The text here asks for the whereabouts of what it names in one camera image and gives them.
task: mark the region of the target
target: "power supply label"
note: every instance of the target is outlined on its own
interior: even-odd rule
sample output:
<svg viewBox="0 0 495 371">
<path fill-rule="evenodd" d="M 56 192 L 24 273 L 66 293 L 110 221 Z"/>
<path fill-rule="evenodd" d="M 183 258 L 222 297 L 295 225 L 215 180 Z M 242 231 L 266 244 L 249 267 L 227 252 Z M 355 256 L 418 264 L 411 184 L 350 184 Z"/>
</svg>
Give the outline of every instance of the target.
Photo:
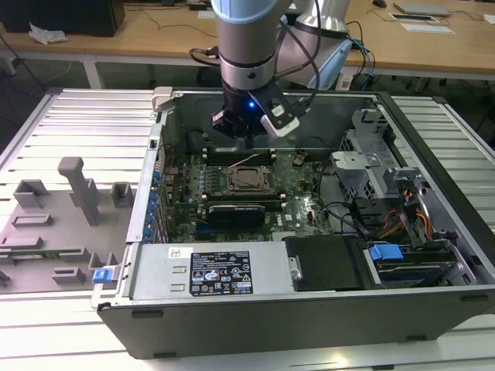
<svg viewBox="0 0 495 371">
<path fill-rule="evenodd" d="M 192 253 L 190 272 L 192 296 L 253 293 L 249 251 Z"/>
</svg>

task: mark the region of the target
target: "white desk leg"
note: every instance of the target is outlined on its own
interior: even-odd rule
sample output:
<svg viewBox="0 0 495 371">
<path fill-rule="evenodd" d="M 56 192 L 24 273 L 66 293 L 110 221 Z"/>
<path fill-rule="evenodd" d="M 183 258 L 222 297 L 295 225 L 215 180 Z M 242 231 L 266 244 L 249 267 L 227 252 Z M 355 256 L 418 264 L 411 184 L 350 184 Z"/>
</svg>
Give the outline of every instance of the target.
<svg viewBox="0 0 495 371">
<path fill-rule="evenodd" d="M 15 68 L 12 65 L 12 60 L 9 57 L 3 57 L 0 58 L 0 65 L 2 67 L 2 70 L 5 72 L 7 76 L 14 76 L 15 75 Z"/>
<path fill-rule="evenodd" d="M 348 91 L 350 89 L 350 83 L 352 82 L 354 77 L 354 72 L 350 72 L 347 69 L 342 69 L 339 75 L 339 79 L 337 80 L 337 85 L 335 86 L 335 90 L 340 91 Z"/>
<path fill-rule="evenodd" d="M 98 72 L 98 66 L 96 62 L 84 61 L 84 69 L 86 70 L 87 80 L 90 82 L 91 89 L 104 89 L 104 81 Z"/>
</svg>

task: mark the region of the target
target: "small sticker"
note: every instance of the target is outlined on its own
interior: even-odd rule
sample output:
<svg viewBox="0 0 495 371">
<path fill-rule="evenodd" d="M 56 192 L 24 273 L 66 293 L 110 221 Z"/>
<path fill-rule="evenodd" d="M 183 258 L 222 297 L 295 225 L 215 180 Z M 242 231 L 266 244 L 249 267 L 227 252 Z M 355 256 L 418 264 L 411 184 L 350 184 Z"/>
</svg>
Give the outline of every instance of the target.
<svg viewBox="0 0 495 371">
<path fill-rule="evenodd" d="M 215 12 L 211 10 L 200 10 L 198 11 L 199 19 L 215 19 Z"/>
<path fill-rule="evenodd" d="M 192 253 L 193 253 L 192 247 L 170 247 L 169 259 L 190 258 Z"/>
<path fill-rule="evenodd" d="M 253 294 L 248 251 L 191 254 L 192 296 Z"/>
</svg>

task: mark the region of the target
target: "wooden desk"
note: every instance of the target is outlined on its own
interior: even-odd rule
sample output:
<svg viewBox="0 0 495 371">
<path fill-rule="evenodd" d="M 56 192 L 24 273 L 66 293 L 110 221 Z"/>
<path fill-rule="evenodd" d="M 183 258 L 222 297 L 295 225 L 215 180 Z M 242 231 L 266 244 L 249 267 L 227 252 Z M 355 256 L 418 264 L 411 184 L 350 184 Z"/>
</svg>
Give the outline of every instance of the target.
<svg viewBox="0 0 495 371">
<path fill-rule="evenodd" d="M 465 11 L 495 15 L 495 4 L 459 2 L 453 0 L 412 0 L 443 5 L 449 11 Z M 102 88 L 97 63 L 144 63 L 196 66 L 188 52 L 193 47 L 207 48 L 217 43 L 215 21 L 198 19 L 197 12 L 184 9 L 147 9 L 126 7 L 126 17 L 115 37 L 98 38 L 68 35 L 66 43 L 48 46 L 36 43 L 27 34 L 3 33 L 7 42 L 23 58 L 47 60 L 77 60 L 84 64 L 92 88 Z M 375 74 L 398 76 L 465 78 L 495 80 L 495 25 L 475 21 L 468 15 L 456 13 L 441 23 L 455 35 L 408 32 L 401 22 L 385 22 L 389 12 L 399 12 L 392 0 L 386 9 L 372 6 L 370 0 L 352 0 L 347 12 L 348 22 L 356 20 L 363 26 L 366 47 L 377 58 Z M 350 25 L 353 37 L 359 37 L 357 25 Z M 12 57 L 7 49 L 0 56 Z M 343 69 L 341 82 L 349 80 L 359 69 L 362 56 L 350 53 Z"/>
</svg>

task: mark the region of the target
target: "white paper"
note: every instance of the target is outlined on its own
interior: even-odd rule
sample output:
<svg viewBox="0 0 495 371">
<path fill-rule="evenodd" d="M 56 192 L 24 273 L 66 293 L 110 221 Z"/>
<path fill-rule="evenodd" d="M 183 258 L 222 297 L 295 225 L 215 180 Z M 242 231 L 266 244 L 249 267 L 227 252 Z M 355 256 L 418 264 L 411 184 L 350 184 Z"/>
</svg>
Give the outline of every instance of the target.
<svg viewBox="0 0 495 371">
<path fill-rule="evenodd" d="M 485 17 L 485 20 L 489 23 L 489 24 L 494 24 L 495 23 L 495 15 L 487 15 L 485 14 L 484 15 Z"/>
<path fill-rule="evenodd" d="M 47 31 L 46 29 L 36 27 L 31 22 L 29 24 L 31 25 L 29 36 L 39 43 L 48 45 L 48 43 L 61 43 L 62 41 L 67 41 L 67 37 L 65 37 L 63 31 Z"/>
<path fill-rule="evenodd" d="M 401 25 L 410 32 L 447 33 L 450 35 L 456 34 L 447 26 L 410 25 L 408 23 L 401 23 Z"/>
<path fill-rule="evenodd" d="M 215 12 L 211 10 L 200 10 L 198 11 L 198 18 L 214 19 Z"/>
<path fill-rule="evenodd" d="M 169 259 L 189 258 L 192 253 L 192 247 L 169 247 Z"/>
</svg>

